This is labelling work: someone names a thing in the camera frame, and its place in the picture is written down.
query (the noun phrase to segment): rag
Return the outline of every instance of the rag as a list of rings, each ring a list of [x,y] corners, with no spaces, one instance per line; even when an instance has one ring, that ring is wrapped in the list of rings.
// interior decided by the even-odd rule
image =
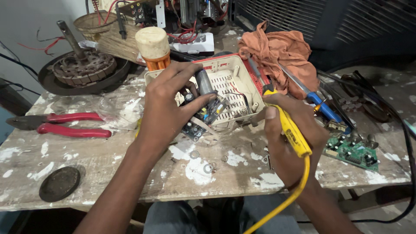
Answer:
[[[303,40],[303,34],[298,31],[265,33],[268,21],[257,25],[254,32],[245,32],[238,41],[239,54],[247,59],[248,53],[252,59],[263,68],[264,74],[269,75],[274,88],[282,94],[289,92],[295,98],[303,100],[306,93],[292,81],[279,67],[278,63],[287,67],[312,92],[318,90],[319,80],[316,69],[308,62],[312,50]]]

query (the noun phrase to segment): human hand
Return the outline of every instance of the human hand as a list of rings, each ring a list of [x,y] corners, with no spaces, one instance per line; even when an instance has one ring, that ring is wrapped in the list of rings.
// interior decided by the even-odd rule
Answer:
[[[315,122],[313,107],[279,93],[265,95],[263,101],[280,106],[301,131],[312,150],[309,178],[314,179],[319,158],[329,139],[329,132]],[[281,135],[282,125],[277,108],[267,107],[264,130],[269,141],[270,163],[285,186],[292,189],[300,181],[305,164]]]
[[[143,119],[134,144],[160,156],[188,120],[216,98],[215,94],[204,95],[177,106],[176,93],[189,86],[189,79],[202,68],[202,64],[191,62],[172,63],[147,85]]]

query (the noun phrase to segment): green circuit board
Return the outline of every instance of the green circuit board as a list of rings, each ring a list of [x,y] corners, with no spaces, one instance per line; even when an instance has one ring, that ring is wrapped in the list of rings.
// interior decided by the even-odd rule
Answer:
[[[360,168],[379,171],[376,150],[365,147],[362,142],[354,145],[346,139],[333,137],[328,140],[323,154]]]

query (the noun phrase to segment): jeans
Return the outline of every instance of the jeans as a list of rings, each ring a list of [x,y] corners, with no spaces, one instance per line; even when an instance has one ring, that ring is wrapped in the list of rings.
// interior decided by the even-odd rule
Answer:
[[[286,196],[283,194],[244,197],[240,214],[240,233],[250,228],[284,200]],[[159,233],[206,234],[207,231],[185,201],[173,201],[155,202],[149,209],[143,234]],[[256,230],[256,234],[272,233],[300,234],[299,226],[290,215],[289,207]]]

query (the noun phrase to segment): red-handled pliers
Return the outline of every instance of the red-handled pliers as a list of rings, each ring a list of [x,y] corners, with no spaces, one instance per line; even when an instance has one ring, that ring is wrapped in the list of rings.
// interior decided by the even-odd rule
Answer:
[[[97,113],[74,113],[74,114],[49,114],[49,115],[27,115],[9,118],[6,123],[20,130],[36,130],[39,134],[55,133],[67,137],[110,137],[111,131],[104,129],[74,129],[55,124],[72,122],[76,120],[103,121]]]

